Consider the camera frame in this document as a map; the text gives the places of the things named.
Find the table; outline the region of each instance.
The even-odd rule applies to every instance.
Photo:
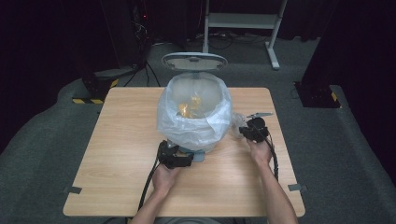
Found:
[[[274,112],[265,117],[276,146],[279,183],[298,217],[304,214],[289,153],[270,92],[265,88],[229,88],[234,112]],[[158,145],[157,104],[163,88],[113,88],[109,91],[92,138],[64,205],[67,216],[132,217]],[[152,192],[148,188],[146,199]],[[245,139],[227,133],[205,161],[183,168],[159,217],[265,217],[260,176]]]

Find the gray tape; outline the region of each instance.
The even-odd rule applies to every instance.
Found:
[[[301,185],[301,184],[288,185],[288,187],[290,191],[299,190],[301,193],[308,190],[308,188],[305,185]]]
[[[82,191],[82,188],[78,187],[66,187],[64,188],[64,193],[75,193],[75,194],[80,194]]]

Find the white lid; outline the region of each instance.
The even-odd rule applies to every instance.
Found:
[[[219,55],[201,52],[178,52],[163,56],[163,65],[177,71],[220,70],[227,60]]]

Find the stand leg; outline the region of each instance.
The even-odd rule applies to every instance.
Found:
[[[265,47],[267,48],[268,56],[270,57],[271,65],[274,70],[279,70],[279,68],[280,68],[279,62],[277,61],[277,58],[275,56],[274,44],[275,44],[277,32],[279,31],[280,23],[282,22],[283,12],[285,11],[285,7],[286,7],[287,3],[288,3],[288,0],[282,1],[282,5],[280,7],[279,13],[277,14],[276,24],[275,24],[274,30],[271,34],[271,41],[265,42]]]
[[[209,52],[209,0],[206,0],[206,10],[205,10],[205,33],[204,33],[204,45],[202,53]]]

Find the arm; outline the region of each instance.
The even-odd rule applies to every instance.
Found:
[[[247,139],[251,158],[255,161],[262,179],[262,190],[265,196],[265,207],[269,223],[298,223],[294,208],[280,187],[269,165],[272,158],[266,142],[255,143]]]
[[[154,191],[129,224],[154,223],[155,217],[163,206],[169,190],[175,184],[179,171],[180,168],[170,170],[163,164],[157,167],[152,177]]]

